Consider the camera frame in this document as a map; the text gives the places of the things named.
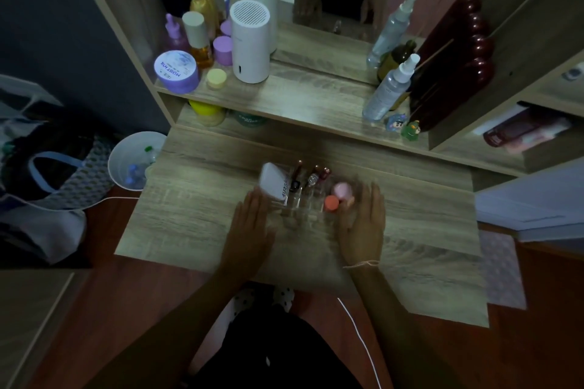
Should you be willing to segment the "person's left hand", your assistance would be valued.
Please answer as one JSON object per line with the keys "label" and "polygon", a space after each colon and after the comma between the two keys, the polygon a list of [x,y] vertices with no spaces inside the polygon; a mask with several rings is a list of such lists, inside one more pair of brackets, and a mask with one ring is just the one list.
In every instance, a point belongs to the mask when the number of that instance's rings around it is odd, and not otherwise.
{"label": "person's left hand", "polygon": [[264,235],[270,200],[255,187],[237,203],[221,254],[217,275],[231,286],[250,281],[270,253],[264,253]]}

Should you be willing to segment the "person's right hand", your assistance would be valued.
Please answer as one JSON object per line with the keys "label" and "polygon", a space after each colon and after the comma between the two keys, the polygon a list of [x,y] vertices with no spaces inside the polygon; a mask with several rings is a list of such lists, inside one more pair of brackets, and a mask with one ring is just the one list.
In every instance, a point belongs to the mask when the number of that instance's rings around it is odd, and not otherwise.
{"label": "person's right hand", "polygon": [[344,269],[378,267],[383,250],[385,231],[385,202],[375,182],[363,184],[360,202],[348,205],[341,202],[338,212],[351,212],[350,243],[339,243]]}

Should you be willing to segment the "clear acrylic cosmetics organizer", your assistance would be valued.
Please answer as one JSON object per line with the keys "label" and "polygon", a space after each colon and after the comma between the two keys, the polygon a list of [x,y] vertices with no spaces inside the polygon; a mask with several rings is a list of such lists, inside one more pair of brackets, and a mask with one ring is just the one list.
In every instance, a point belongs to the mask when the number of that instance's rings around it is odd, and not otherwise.
{"label": "clear acrylic cosmetics organizer", "polygon": [[[286,165],[277,164],[288,170],[290,175],[290,186],[292,183],[291,176],[296,164]],[[312,192],[304,194],[304,186],[308,176],[314,168],[320,171],[328,167],[331,170],[330,176],[321,183],[314,186]],[[337,182],[349,182],[353,187],[354,199],[347,202],[349,206],[353,205],[361,194],[361,179],[355,172],[332,170],[329,165],[306,164],[303,162],[303,169],[297,180],[301,182],[301,199],[298,208],[291,208],[288,204],[288,197],[284,203],[271,200],[270,210],[267,216],[267,224],[277,229],[287,229],[289,231],[317,228],[320,226],[333,225],[335,223],[337,211],[326,213],[323,211],[324,199],[327,195],[332,195],[332,187]]]}

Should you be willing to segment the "person's right forearm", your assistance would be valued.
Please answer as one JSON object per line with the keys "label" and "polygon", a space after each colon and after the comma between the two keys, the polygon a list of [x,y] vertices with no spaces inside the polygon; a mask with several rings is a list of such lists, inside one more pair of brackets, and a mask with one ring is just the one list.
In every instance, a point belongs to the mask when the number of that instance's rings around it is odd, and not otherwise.
{"label": "person's right forearm", "polygon": [[394,389],[466,389],[427,343],[379,268],[347,267],[376,333]]}

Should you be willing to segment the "white compact case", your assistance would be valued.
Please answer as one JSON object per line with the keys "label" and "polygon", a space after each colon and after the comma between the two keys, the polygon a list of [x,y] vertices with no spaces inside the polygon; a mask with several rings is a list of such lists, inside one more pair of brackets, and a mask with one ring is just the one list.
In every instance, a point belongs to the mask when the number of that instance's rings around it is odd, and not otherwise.
{"label": "white compact case", "polygon": [[274,163],[263,164],[258,186],[264,195],[276,202],[284,203],[287,200],[290,189],[288,170]]}

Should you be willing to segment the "polka dot slipper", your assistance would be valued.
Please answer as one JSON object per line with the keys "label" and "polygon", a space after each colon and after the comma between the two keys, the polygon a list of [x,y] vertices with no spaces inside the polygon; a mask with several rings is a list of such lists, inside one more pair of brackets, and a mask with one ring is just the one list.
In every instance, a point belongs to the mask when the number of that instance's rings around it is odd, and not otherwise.
{"label": "polka dot slipper", "polygon": [[288,313],[293,306],[295,297],[295,291],[291,287],[255,282],[246,283],[231,300],[230,322],[234,321],[242,312],[251,309],[263,310],[279,307]]}

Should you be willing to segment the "black shorts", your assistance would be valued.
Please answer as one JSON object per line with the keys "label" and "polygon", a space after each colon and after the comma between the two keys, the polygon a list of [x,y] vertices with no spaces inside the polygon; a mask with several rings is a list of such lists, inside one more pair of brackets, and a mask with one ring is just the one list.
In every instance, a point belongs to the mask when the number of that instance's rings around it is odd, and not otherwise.
{"label": "black shorts", "polygon": [[324,338],[281,306],[252,308],[185,389],[363,389]]}

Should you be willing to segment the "green lidded jar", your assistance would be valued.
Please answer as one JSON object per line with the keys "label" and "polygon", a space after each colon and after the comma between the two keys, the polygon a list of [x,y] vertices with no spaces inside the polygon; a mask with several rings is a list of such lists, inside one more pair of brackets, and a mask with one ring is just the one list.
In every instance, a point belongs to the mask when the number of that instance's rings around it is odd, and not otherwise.
{"label": "green lidded jar", "polygon": [[240,111],[233,112],[233,117],[240,125],[244,127],[261,127],[269,121],[266,117]]}

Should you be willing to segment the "wooden dressing table shelf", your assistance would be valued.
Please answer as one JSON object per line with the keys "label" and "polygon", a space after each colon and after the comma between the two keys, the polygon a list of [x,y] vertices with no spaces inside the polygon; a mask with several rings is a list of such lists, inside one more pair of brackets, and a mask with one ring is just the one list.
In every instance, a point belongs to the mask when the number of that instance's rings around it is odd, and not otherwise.
{"label": "wooden dressing table shelf", "polygon": [[178,95],[156,82],[154,52],[162,39],[160,0],[94,0],[167,121],[176,125],[183,104],[209,104],[312,127],[351,139],[519,177],[584,160],[584,123],[555,139],[510,156],[489,147],[471,131],[517,101],[529,102],[584,120],[584,94],[562,91],[561,73],[584,61],[584,0],[482,0],[493,26],[496,73],[481,92],[445,122],[408,143],[366,125],[361,109],[373,87],[365,83],[359,60],[367,44],[304,26],[284,24],[284,49],[274,54],[270,76],[249,85],[229,76],[212,90],[201,83]]}

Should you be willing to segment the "clear spray bottle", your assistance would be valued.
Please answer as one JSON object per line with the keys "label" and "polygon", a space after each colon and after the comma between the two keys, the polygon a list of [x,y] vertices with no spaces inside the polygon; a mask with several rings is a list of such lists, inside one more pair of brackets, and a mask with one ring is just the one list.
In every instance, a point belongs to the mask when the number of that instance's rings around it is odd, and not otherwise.
{"label": "clear spray bottle", "polygon": [[420,61],[418,54],[411,54],[398,68],[389,71],[374,95],[369,99],[362,111],[362,117],[370,122],[382,120],[396,101],[405,93],[411,84],[411,77]]}

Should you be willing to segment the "dark amber glass bottle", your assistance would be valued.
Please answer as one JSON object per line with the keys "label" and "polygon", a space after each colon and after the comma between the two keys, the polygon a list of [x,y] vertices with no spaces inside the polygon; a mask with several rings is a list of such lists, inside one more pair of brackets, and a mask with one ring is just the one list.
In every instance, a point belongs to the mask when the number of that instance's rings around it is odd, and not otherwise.
{"label": "dark amber glass bottle", "polygon": [[397,45],[390,52],[383,55],[381,64],[377,70],[377,80],[381,83],[389,71],[399,67],[400,64],[407,61],[409,56],[415,53],[418,44],[414,39],[407,40],[405,43]]}

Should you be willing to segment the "dark red ribbed bottle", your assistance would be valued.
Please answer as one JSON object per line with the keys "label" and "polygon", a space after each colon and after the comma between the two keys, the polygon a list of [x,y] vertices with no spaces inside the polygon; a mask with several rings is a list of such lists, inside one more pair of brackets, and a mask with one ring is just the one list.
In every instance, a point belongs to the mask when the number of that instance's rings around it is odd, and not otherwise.
{"label": "dark red ribbed bottle", "polygon": [[481,0],[455,0],[421,46],[409,128],[429,132],[491,82],[495,42],[481,9]]}

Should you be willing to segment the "white cylindrical humidifier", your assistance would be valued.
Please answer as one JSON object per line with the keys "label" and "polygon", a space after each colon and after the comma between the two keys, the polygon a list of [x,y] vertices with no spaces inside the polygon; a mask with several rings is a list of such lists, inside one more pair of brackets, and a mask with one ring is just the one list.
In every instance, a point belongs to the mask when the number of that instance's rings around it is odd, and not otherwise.
{"label": "white cylindrical humidifier", "polygon": [[247,84],[265,81],[270,72],[270,12],[261,2],[231,5],[232,69]]}

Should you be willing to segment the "dark red cosmetic tube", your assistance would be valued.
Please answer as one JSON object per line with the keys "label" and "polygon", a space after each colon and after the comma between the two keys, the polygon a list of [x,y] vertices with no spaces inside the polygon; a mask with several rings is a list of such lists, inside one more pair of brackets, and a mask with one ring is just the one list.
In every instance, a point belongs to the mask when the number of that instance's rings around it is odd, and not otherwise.
{"label": "dark red cosmetic tube", "polygon": [[530,106],[487,130],[482,136],[491,147],[522,152],[554,139],[571,127],[572,122],[566,116],[551,109]]}

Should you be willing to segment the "small purple pump bottle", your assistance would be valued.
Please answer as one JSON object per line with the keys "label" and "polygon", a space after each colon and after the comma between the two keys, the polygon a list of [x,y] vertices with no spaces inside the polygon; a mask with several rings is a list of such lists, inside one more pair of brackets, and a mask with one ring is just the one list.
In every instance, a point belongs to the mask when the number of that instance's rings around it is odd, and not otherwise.
{"label": "small purple pump bottle", "polygon": [[171,14],[165,15],[166,23],[165,28],[167,31],[167,50],[179,50],[184,52],[189,52],[190,45],[187,40],[186,34],[183,31],[180,24],[175,20]]}

